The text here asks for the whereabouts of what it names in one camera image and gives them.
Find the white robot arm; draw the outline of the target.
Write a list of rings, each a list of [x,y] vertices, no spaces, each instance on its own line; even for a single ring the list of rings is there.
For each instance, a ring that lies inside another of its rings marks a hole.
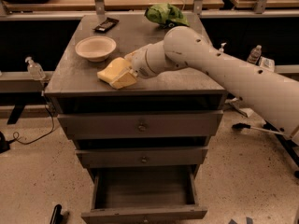
[[[175,27],[162,41],[135,51],[131,66],[122,69],[110,85],[120,89],[139,77],[184,68],[207,74],[280,134],[299,141],[299,82],[214,49],[189,27]]]

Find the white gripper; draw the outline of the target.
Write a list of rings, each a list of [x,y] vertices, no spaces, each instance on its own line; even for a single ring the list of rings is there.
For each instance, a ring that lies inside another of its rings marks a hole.
[[[109,85],[114,89],[122,89],[134,85],[137,82],[137,76],[147,79],[157,77],[158,73],[154,71],[153,63],[150,61],[156,53],[154,46],[144,46],[136,49],[124,56],[128,62],[132,61],[132,69],[123,69]]]

